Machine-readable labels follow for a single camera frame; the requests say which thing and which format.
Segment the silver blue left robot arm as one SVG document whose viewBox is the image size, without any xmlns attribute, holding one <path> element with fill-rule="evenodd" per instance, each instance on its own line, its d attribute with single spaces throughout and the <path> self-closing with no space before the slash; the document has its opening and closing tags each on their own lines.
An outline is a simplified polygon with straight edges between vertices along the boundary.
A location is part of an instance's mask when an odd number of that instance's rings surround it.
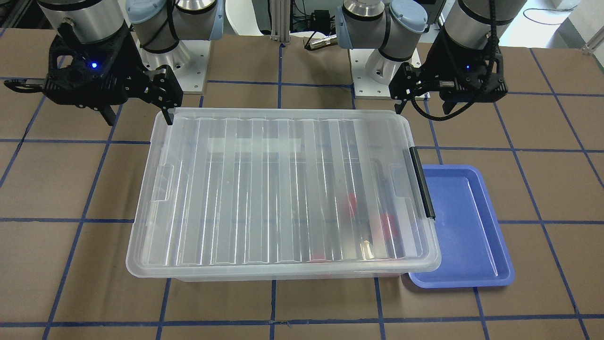
<svg viewBox="0 0 604 340">
<path fill-rule="evenodd" d="M 341 48 L 371 49 L 367 70 L 386 84 L 395 112 L 410 103 L 424 118 L 444 122 L 475 103 L 508 93 L 500 36 L 523 0 L 456 0 L 425 62 L 410 60 L 428 27 L 427 11 L 414 0 L 345 0 L 335 15 Z"/>
</svg>

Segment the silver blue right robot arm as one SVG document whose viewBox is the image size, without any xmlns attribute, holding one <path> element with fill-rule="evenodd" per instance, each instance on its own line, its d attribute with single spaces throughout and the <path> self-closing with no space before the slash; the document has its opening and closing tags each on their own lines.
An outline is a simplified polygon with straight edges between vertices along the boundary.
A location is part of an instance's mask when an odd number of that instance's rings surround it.
<svg viewBox="0 0 604 340">
<path fill-rule="evenodd" d="M 184 91 L 175 74 L 191 59 L 185 41 L 224 34 L 223 0 L 39 0 L 56 31 L 43 79 L 7 79 L 16 93 L 42 93 L 58 105 L 99 112 L 110 126 L 113 106 L 131 98 L 160 109 L 172 125 Z"/>
</svg>

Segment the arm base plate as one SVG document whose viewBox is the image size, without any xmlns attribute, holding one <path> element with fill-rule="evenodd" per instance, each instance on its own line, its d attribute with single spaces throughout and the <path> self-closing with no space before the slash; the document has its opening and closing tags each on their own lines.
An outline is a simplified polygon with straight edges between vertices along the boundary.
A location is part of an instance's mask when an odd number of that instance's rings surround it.
<svg viewBox="0 0 604 340">
<path fill-rule="evenodd" d="M 173 69 L 184 94 L 201 94 L 206 82 L 209 64 L 211 41 L 180 41 L 177 47 L 162 54 L 151 53 L 135 45 L 143 64 L 149 70 L 155 70 L 161 65 L 169 65 Z"/>
<path fill-rule="evenodd" d="M 378 49 L 351 49 L 349 57 L 356 97 L 391 99 L 389 84 L 402 62 L 384 58 Z"/>
</svg>

